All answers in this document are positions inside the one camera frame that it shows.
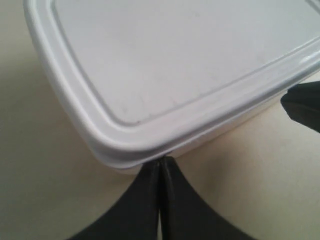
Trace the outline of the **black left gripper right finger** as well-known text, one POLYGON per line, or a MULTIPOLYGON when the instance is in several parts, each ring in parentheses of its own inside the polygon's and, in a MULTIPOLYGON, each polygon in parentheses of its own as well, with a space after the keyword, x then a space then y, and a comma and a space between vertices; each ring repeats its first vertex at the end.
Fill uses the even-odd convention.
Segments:
POLYGON ((160 219, 164 240, 249 240, 195 191, 172 157, 160 165, 160 219))

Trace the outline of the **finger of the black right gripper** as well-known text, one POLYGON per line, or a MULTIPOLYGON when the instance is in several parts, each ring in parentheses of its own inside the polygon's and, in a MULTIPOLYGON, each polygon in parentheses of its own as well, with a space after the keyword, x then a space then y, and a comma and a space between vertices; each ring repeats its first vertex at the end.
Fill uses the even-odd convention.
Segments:
POLYGON ((297 84, 282 96, 280 103, 289 118, 316 132, 320 131, 320 82, 297 84))

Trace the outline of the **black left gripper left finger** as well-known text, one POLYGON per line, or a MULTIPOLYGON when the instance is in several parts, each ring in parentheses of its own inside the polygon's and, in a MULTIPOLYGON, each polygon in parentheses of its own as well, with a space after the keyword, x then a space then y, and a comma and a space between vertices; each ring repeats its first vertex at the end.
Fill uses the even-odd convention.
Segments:
POLYGON ((157 161, 146 163, 117 202, 71 240, 156 240, 158 236, 157 161))

